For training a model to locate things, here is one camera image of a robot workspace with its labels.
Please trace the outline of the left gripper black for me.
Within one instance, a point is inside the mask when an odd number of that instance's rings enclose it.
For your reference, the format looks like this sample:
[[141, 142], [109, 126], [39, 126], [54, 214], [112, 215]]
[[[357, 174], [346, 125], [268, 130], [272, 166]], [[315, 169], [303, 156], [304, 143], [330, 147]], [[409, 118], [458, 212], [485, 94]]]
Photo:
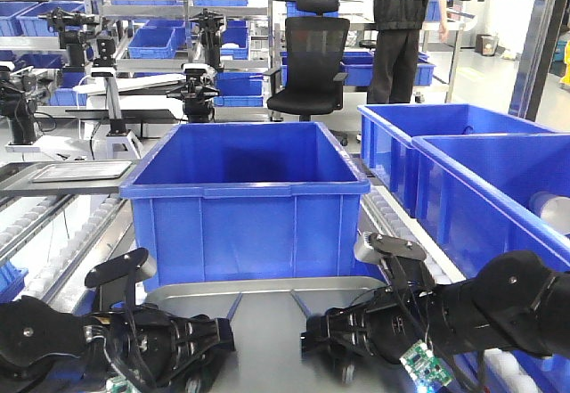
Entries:
[[236, 351], [229, 319], [182, 317], [153, 305], [95, 314], [84, 336], [136, 389], [210, 389]]

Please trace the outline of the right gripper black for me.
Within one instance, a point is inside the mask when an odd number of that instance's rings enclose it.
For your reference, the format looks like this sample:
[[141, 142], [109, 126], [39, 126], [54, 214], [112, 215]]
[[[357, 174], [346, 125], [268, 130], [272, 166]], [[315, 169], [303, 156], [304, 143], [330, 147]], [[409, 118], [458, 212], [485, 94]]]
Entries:
[[444, 358], [443, 291], [437, 285], [405, 298], [380, 287], [369, 300], [312, 314], [300, 334], [301, 354], [323, 353], [337, 362], [360, 356], [400, 364], [403, 355], [423, 341], [435, 356]]

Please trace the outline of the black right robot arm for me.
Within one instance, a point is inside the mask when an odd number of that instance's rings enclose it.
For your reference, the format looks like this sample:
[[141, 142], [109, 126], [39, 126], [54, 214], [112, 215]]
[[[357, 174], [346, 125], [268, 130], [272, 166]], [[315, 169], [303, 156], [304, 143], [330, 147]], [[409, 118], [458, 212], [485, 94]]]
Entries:
[[569, 274], [546, 266], [529, 250], [500, 254], [462, 282], [437, 284], [425, 256], [378, 251], [388, 285], [372, 299], [312, 315], [301, 335], [303, 355], [325, 353], [336, 364], [355, 356], [409, 368], [424, 348], [469, 392], [481, 392], [485, 368], [470, 379], [454, 356], [486, 350], [521, 350], [530, 356], [569, 355]]

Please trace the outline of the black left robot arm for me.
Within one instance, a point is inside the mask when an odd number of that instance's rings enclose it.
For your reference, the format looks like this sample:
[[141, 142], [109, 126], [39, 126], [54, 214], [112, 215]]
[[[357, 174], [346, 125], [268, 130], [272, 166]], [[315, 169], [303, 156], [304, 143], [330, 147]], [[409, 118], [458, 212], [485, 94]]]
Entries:
[[140, 392], [209, 389], [234, 350], [226, 318], [149, 304], [73, 315], [30, 296], [1, 306], [3, 392], [95, 392], [117, 376]]

